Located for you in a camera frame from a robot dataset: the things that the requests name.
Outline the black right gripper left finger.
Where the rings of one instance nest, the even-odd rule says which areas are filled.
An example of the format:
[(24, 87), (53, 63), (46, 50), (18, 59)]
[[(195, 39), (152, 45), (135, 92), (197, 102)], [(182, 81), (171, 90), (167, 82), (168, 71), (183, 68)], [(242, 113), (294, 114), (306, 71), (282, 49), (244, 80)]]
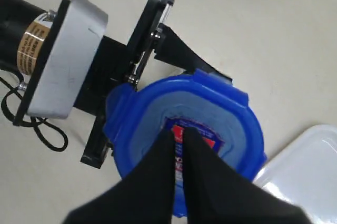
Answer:
[(162, 130), (147, 154), (120, 182), (72, 210), (64, 223), (171, 223), (175, 141)]

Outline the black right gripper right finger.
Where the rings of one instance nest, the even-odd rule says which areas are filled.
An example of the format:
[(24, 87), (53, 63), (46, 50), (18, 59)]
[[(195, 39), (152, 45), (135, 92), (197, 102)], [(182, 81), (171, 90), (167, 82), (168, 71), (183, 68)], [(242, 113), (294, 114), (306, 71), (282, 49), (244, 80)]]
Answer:
[(300, 207), (237, 174), (194, 128), (183, 135), (183, 182), (188, 223), (310, 223)]

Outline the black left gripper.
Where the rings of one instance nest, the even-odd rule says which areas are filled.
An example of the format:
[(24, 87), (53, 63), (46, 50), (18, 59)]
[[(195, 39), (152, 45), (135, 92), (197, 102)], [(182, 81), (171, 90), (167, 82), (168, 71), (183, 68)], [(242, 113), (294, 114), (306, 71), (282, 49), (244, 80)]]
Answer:
[[(41, 12), (25, 21), (16, 55), (16, 69), (28, 75), (27, 84), (20, 84), (24, 91), (16, 114), (12, 117), (15, 126), (33, 127), (48, 119), (27, 115), (29, 102), (44, 69), (71, 0), (62, 0), (57, 11)], [(222, 77), (232, 84), (232, 78), (222, 74), (204, 61), (168, 26), (162, 24), (174, 0), (147, 0), (142, 14), (127, 44), (113, 40), (105, 34), (100, 42), (89, 71), (82, 84), (73, 108), (95, 116), (81, 162), (101, 168), (111, 147), (103, 133), (105, 124), (105, 100), (109, 92), (122, 83), (136, 86), (155, 46), (155, 59), (181, 68), (187, 73), (196, 69)]]

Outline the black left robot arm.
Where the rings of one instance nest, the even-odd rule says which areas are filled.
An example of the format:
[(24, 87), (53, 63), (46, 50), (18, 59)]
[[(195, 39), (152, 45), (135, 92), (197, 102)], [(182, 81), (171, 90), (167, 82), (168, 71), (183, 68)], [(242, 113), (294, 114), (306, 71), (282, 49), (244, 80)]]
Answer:
[(108, 15), (88, 0), (62, 0), (45, 11), (24, 0), (1, 0), (1, 69), (17, 76), (11, 89), (20, 99), (16, 113), (7, 100), (1, 109), (14, 126), (30, 127), (51, 150), (62, 152), (42, 135), (50, 118), (65, 119), (72, 108), (95, 116), (81, 162), (100, 168), (112, 148), (103, 133), (105, 101), (117, 86), (133, 90), (151, 53), (192, 74), (217, 70), (165, 25), (174, 0), (147, 0), (127, 44), (105, 36)]

